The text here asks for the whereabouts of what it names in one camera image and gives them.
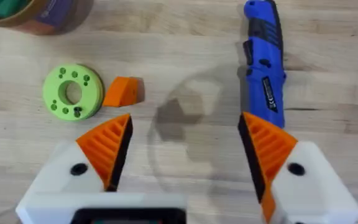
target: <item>green ring hole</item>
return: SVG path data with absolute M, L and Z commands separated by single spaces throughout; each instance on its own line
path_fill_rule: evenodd
M 82 89 L 77 82 L 67 80 L 59 86 L 58 95 L 60 101 L 65 105 L 75 105 L 82 98 Z

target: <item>round container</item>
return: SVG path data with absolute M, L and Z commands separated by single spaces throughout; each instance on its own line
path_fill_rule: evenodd
M 31 0 L 17 14 L 0 19 L 0 27 L 36 35 L 53 34 L 62 28 L 74 7 L 74 0 Z

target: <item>orange wedge block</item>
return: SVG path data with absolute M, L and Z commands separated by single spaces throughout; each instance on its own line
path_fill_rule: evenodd
M 129 106 L 136 104 L 137 82 L 132 77 L 117 77 L 110 85 L 103 106 Z
M 99 174 L 106 191 L 116 191 L 132 137 L 129 114 L 111 119 L 76 141 Z

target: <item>wood grain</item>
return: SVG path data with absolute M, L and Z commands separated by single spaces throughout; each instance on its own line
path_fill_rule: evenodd
M 0 29 L 0 224 L 60 139 L 130 112 L 120 191 L 188 196 L 189 223 L 262 223 L 236 124 L 245 1 L 95 0 L 65 35 Z M 277 0 L 285 40 L 286 130 L 317 143 L 358 201 L 358 1 Z M 143 78 L 145 101 L 68 123 L 42 100 L 61 63 Z

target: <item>black grip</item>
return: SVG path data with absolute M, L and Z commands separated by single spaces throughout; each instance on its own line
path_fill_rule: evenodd
M 275 24 L 253 17 L 249 20 L 248 36 L 258 37 L 278 47 L 281 51 L 281 61 L 283 65 L 284 43 L 280 17 L 278 16 L 276 3 L 273 0 L 267 0 L 266 2 L 272 6 Z

